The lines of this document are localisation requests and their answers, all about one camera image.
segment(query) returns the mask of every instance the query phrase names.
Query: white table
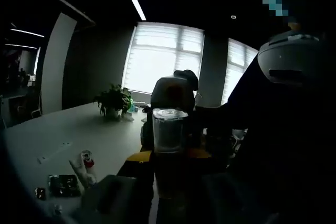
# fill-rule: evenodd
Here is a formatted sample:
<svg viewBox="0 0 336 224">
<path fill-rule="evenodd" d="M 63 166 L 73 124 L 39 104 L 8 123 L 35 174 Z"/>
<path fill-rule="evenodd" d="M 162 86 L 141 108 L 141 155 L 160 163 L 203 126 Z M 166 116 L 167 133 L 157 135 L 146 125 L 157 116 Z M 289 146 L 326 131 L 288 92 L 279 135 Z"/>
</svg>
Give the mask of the white table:
<svg viewBox="0 0 336 224">
<path fill-rule="evenodd" d="M 29 195 L 46 214 L 51 206 L 61 204 L 69 214 L 80 204 L 80 198 L 35 198 L 35 188 L 48 190 L 48 175 L 75 174 L 69 160 L 83 150 L 92 151 L 97 180 L 116 174 L 126 158 L 141 148 L 140 131 L 146 117 L 141 110 L 133 113 L 133 122 L 106 121 L 97 104 L 43 115 L 4 131 L 10 159 Z M 60 148 L 63 143 L 69 146 Z M 42 164 L 38 158 L 45 156 Z"/>
</svg>

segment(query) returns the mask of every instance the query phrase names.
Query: white pillar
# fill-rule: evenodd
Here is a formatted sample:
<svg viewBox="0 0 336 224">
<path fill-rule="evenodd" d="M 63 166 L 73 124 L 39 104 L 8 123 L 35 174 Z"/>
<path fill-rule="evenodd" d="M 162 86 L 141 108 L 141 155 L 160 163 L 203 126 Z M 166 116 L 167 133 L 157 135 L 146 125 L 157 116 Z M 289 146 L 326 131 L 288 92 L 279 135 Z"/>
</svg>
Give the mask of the white pillar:
<svg viewBox="0 0 336 224">
<path fill-rule="evenodd" d="M 60 13 L 51 32 L 42 72 L 43 114 L 62 110 L 64 64 L 77 21 Z"/>
</svg>

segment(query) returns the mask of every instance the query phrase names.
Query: grey wall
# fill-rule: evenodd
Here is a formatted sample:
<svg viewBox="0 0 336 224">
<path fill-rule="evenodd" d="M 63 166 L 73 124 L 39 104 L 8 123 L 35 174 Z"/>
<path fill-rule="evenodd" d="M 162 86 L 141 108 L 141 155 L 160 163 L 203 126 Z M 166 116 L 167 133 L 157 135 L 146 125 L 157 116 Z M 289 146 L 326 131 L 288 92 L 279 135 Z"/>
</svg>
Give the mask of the grey wall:
<svg viewBox="0 0 336 224">
<path fill-rule="evenodd" d="M 33 74 L 34 73 L 34 65 L 36 59 L 37 51 L 22 51 L 20 57 L 19 70 L 23 68 L 26 73 Z"/>
<path fill-rule="evenodd" d="M 92 102 L 95 95 L 121 84 L 134 25 L 89 28 L 74 33 L 65 63 L 63 109 Z M 199 93 L 201 106 L 221 104 L 227 61 L 227 37 L 205 33 Z M 150 103 L 150 95 L 132 93 L 136 101 Z"/>
<path fill-rule="evenodd" d="M 74 33 L 65 63 L 63 109 L 93 101 L 109 84 L 121 84 L 134 25 Z"/>
<path fill-rule="evenodd" d="M 203 98 L 198 105 L 220 106 L 225 82 L 228 37 L 216 31 L 206 31 L 203 46 L 200 85 Z"/>
<path fill-rule="evenodd" d="M 43 114 L 62 110 L 62 83 L 69 43 L 77 21 L 60 13 L 46 49 L 41 83 Z"/>
</svg>

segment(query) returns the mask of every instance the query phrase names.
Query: window blind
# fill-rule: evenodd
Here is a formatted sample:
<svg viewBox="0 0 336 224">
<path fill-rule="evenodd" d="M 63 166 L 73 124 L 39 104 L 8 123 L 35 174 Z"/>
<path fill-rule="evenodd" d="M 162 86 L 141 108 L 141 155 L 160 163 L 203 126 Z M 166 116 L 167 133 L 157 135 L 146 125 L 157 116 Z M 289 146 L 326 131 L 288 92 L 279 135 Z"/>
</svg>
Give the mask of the window blind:
<svg viewBox="0 0 336 224">
<path fill-rule="evenodd" d="M 258 54 L 258 51 L 234 39 L 229 39 L 227 54 L 225 84 L 221 104 L 227 102 L 243 73 Z"/>
<path fill-rule="evenodd" d="M 152 93 L 156 82 L 175 70 L 200 75 L 203 31 L 163 23 L 138 23 L 125 63 L 122 86 Z"/>
</svg>

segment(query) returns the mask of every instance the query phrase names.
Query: plant pot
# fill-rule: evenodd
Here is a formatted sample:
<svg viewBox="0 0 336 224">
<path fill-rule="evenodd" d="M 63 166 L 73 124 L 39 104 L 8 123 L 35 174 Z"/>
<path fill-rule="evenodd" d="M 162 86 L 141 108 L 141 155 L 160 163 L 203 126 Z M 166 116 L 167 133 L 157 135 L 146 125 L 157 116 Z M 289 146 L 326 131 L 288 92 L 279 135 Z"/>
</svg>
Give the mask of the plant pot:
<svg viewBox="0 0 336 224">
<path fill-rule="evenodd" d="M 118 119 L 118 110 L 115 110 L 113 108 L 107 108 L 106 109 L 106 118 L 109 119 L 109 120 Z"/>
</svg>

